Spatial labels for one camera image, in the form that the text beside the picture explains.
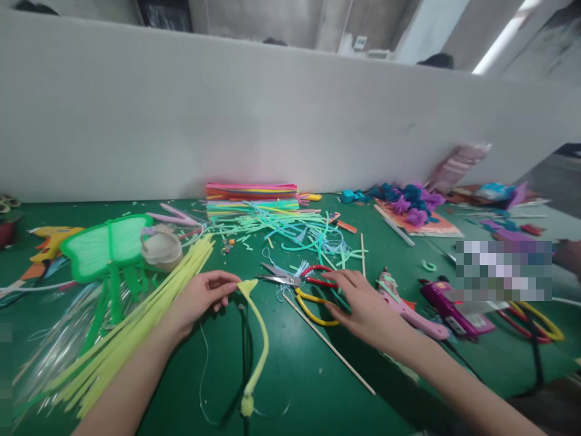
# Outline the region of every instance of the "hand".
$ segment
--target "hand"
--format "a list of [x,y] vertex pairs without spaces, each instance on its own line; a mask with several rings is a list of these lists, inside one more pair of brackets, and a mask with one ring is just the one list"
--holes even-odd
[[561,239],[553,260],[581,280],[581,240]]
[[214,312],[228,306],[228,295],[241,282],[238,276],[226,271],[202,272],[194,276],[176,297],[165,318],[184,336],[192,331],[203,313],[211,307]]
[[348,315],[332,303],[325,304],[333,317],[369,345],[408,365],[412,351],[421,347],[426,337],[390,309],[359,271],[342,269],[321,276],[334,280],[351,306],[352,314]]

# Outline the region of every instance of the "white partition wall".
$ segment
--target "white partition wall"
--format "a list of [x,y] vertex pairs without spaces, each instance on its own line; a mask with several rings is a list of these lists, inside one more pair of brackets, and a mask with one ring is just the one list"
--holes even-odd
[[413,182],[464,141],[494,144],[466,182],[512,182],[581,140],[579,114],[579,90],[0,13],[0,192],[23,201]]

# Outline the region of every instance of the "purple glue gun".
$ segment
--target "purple glue gun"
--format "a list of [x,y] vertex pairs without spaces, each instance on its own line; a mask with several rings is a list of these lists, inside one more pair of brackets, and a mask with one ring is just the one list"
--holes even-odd
[[420,289],[422,295],[436,308],[440,317],[458,336],[475,338],[496,329],[494,324],[482,315],[462,315],[455,303],[446,296],[446,293],[454,290],[448,282],[420,280],[420,283],[424,284],[424,287]]
[[404,320],[432,339],[448,339],[450,333],[446,327],[427,320],[401,299],[398,293],[398,286],[391,274],[387,272],[387,267],[383,268],[383,272],[379,275],[377,284],[379,287],[379,293],[389,303],[390,307]]

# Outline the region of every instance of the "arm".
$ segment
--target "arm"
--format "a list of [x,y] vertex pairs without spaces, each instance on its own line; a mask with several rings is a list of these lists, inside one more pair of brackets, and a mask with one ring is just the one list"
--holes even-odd
[[581,283],[581,240],[560,240],[553,261],[575,274]]
[[545,434],[391,310],[359,271],[341,270],[323,277],[337,282],[352,310],[348,315],[328,303],[332,315],[360,339],[424,377],[475,434]]
[[228,295],[240,279],[224,271],[195,276],[159,324],[119,371],[73,436],[129,436],[139,423],[176,346],[194,322],[212,306],[228,306]]

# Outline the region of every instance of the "yellow glue gun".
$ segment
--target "yellow glue gun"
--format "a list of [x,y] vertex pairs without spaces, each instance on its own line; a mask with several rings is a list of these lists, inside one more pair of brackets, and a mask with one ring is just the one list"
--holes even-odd
[[36,249],[42,251],[30,258],[31,262],[44,263],[46,260],[54,260],[61,251],[61,244],[66,239],[74,234],[82,232],[82,227],[39,227],[30,230],[37,236],[47,238],[45,242],[40,244]]

